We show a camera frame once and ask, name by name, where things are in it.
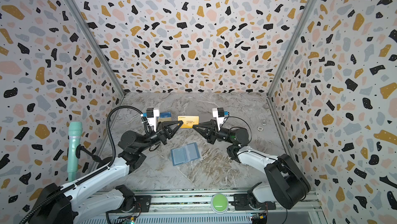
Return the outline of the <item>gold card from holder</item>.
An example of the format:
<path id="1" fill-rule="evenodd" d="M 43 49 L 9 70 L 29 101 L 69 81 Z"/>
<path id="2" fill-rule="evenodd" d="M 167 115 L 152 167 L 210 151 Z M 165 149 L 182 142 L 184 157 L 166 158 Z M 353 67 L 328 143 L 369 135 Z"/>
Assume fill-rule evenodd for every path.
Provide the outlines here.
<path id="1" fill-rule="evenodd" d="M 178 116 L 178 121 L 183 121 L 181 128 L 192 128 L 200 122 L 199 116 Z"/>

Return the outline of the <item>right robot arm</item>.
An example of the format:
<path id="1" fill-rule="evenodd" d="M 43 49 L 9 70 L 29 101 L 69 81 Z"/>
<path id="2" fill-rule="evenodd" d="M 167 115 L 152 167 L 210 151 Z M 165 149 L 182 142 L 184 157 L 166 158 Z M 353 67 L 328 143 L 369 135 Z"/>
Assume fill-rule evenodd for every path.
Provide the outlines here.
<path id="1" fill-rule="evenodd" d="M 210 144 L 216 141 L 230 143 L 226 149 L 229 159 L 266 175 L 267 184 L 259 182 L 247 191 L 245 202 L 252 209 L 260 210 L 267 202 L 278 202 L 290 210 L 311 190 L 307 179 L 289 155 L 269 155 L 251 148 L 246 128 L 224 128 L 214 120 L 193 125 L 192 128 Z"/>

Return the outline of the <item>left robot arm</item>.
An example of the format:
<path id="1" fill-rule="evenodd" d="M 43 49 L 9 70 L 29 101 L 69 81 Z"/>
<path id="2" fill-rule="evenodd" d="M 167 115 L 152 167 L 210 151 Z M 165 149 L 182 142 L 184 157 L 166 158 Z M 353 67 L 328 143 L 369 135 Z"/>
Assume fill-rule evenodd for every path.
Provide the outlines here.
<path id="1" fill-rule="evenodd" d="M 183 125 L 182 121 L 160 123 L 157 131 L 141 135 L 123 133 L 118 146 L 122 152 L 94 172 L 62 186 L 52 183 L 40 194 L 32 210 L 21 220 L 29 224 L 79 224 L 102 213 L 133 206 L 134 193 L 121 185 L 108 193 L 93 197 L 100 189 L 124 177 L 146 159 L 143 152 L 152 146 L 166 144 Z"/>

